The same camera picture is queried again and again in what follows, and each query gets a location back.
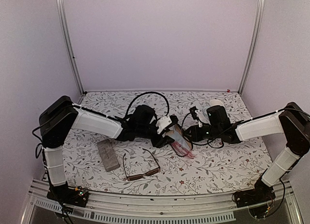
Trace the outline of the blue cleaning cloth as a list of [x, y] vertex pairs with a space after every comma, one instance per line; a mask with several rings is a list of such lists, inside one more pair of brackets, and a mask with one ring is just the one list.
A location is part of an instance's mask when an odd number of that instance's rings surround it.
[[179, 133], [169, 133], [169, 136], [184, 148], [190, 148], [191, 144], [187, 142]]

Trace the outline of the black glasses case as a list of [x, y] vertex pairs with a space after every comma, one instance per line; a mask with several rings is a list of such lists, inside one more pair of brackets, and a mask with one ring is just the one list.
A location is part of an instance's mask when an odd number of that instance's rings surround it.
[[172, 143], [172, 148], [175, 150], [177, 155], [186, 156], [190, 151], [192, 151], [193, 145], [182, 136], [182, 130], [179, 124], [175, 124], [172, 127], [172, 130], [166, 133], [166, 136], [169, 136], [174, 140]]

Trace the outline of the grey glasses case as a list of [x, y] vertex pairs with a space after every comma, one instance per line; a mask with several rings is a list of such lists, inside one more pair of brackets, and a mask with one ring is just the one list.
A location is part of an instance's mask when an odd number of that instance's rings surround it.
[[113, 171], [120, 167], [112, 143], [109, 139], [98, 142], [97, 148], [106, 172]]

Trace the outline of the pink sunglasses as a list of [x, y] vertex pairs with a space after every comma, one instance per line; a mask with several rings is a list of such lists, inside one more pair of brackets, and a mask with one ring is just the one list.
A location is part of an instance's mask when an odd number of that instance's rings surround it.
[[195, 155], [191, 152], [190, 149], [185, 148], [180, 143], [174, 141], [171, 143], [171, 147], [174, 150], [174, 152], [180, 156], [180, 157], [188, 157], [190, 159], [194, 159]]

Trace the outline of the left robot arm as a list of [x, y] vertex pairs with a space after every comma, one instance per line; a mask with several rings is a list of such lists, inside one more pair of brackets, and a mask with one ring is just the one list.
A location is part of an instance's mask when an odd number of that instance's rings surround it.
[[161, 148], [169, 142], [164, 132], [177, 121], [170, 114], [159, 118], [147, 105], [137, 106], [132, 114], [127, 113], [123, 118], [111, 117], [75, 104], [64, 95], [39, 116], [39, 126], [33, 129], [32, 134], [43, 148], [48, 181], [54, 186], [54, 195], [67, 202], [72, 198], [72, 191], [65, 186], [62, 146], [72, 130], [96, 133], [121, 142], [146, 138], [153, 147]]

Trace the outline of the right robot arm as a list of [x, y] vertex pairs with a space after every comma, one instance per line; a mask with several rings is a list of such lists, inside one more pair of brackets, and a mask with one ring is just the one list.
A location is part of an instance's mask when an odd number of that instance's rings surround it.
[[310, 150], [310, 116], [294, 102], [271, 113], [235, 123], [231, 123], [223, 103], [216, 99], [206, 110], [208, 122], [203, 120], [203, 113], [196, 107], [192, 107], [189, 113], [198, 124], [182, 131], [182, 136], [192, 143], [203, 140], [211, 143], [220, 139], [223, 143], [237, 144], [271, 134], [285, 135], [285, 148], [263, 172], [250, 193], [255, 203], [268, 197], [269, 188]]

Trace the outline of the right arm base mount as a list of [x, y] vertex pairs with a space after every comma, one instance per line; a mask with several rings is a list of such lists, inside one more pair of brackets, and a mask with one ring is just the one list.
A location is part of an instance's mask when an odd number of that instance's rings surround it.
[[232, 194], [232, 201], [238, 208], [257, 205], [265, 202], [264, 205], [250, 208], [249, 213], [256, 219], [264, 219], [269, 214], [273, 206], [276, 195], [273, 187], [268, 187], [260, 179], [254, 184], [253, 189], [236, 191]]

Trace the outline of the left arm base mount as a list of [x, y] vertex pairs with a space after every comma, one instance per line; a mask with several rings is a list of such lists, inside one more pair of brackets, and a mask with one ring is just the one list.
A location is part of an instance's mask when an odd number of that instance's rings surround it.
[[81, 186], [69, 188], [67, 184], [50, 186], [46, 197], [61, 205], [68, 204], [85, 208], [89, 199], [89, 190]]

